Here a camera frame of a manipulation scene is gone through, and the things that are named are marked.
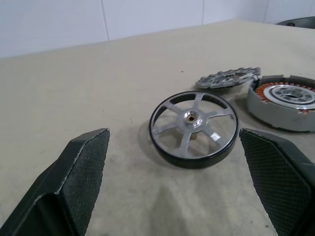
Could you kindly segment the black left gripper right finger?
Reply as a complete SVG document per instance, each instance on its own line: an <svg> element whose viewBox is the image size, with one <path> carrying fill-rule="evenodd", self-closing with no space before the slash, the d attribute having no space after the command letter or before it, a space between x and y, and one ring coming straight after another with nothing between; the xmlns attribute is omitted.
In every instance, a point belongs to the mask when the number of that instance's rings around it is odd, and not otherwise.
<svg viewBox="0 0 315 236"><path fill-rule="evenodd" d="M241 129L253 186L278 236L315 236L315 163L291 141Z"/></svg>

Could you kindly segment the grey stator housing copper coils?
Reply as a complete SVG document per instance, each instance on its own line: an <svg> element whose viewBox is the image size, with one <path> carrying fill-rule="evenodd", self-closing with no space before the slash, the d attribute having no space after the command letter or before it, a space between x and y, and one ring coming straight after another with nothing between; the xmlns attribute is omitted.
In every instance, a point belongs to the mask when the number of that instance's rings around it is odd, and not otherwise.
<svg viewBox="0 0 315 236"><path fill-rule="evenodd" d="M247 109L274 128L315 132L315 80L300 76L263 76L249 87Z"/></svg>

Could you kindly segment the dark grey rounded object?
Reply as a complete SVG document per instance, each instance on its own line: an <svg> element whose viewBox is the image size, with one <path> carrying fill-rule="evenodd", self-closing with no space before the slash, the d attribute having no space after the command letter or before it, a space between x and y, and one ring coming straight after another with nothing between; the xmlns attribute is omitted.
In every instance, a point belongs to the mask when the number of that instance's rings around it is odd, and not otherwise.
<svg viewBox="0 0 315 236"><path fill-rule="evenodd" d="M315 29L315 16L285 20L277 23L277 25Z"/></svg>

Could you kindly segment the black rimmed silver spoked rotor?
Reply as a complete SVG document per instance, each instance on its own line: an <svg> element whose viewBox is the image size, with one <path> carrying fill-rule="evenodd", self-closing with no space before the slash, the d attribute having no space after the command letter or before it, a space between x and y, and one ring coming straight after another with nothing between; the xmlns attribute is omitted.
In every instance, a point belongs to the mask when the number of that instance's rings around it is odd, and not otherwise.
<svg viewBox="0 0 315 236"><path fill-rule="evenodd" d="M157 126L157 119L166 110L174 112L176 119ZM209 120L226 116L233 120L233 132L228 139L208 125ZM157 142L157 135L171 129L182 134L179 148L175 152L167 151ZM223 98L208 92L185 91L168 97L155 108L148 131L154 147L168 163L184 169L204 169L221 162L231 153L236 143L239 121L233 107ZM189 142L193 135L199 133L206 135L219 148L206 155L192 157L189 154Z"/></svg>

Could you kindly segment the silver motor end cover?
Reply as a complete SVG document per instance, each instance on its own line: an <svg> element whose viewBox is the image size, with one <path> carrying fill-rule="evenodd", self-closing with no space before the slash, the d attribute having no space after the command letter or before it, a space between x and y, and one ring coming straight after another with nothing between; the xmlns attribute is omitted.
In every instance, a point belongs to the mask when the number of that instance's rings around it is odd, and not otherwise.
<svg viewBox="0 0 315 236"><path fill-rule="evenodd" d="M260 74L260 67L241 67L228 71L219 71L216 74L201 77L194 87L196 89L227 89L242 85L248 81L256 81L259 79Z"/></svg>

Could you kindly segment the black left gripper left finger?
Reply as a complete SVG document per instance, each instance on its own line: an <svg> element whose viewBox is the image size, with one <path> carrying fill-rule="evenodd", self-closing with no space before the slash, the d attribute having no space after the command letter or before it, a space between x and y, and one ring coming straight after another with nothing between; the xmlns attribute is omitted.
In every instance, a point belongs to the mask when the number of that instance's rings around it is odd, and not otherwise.
<svg viewBox="0 0 315 236"><path fill-rule="evenodd" d="M25 193L0 236L85 236L99 195L108 128L72 139Z"/></svg>

